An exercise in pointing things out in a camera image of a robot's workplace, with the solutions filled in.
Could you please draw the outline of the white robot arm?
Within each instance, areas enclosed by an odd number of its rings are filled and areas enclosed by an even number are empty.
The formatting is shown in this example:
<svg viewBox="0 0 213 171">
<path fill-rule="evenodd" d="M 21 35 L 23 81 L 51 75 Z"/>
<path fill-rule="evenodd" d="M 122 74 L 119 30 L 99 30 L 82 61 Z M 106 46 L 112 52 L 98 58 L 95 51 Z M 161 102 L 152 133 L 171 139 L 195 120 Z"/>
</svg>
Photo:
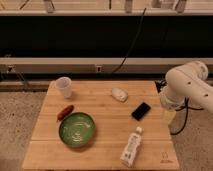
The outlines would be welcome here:
<svg viewBox="0 0 213 171">
<path fill-rule="evenodd" d="M 175 110 L 191 99 L 213 114 L 213 86 L 206 83 L 208 68 L 201 61 L 192 61 L 170 69 L 165 75 L 166 86 L 159 93 L 162 107 Z"/>
</svg>

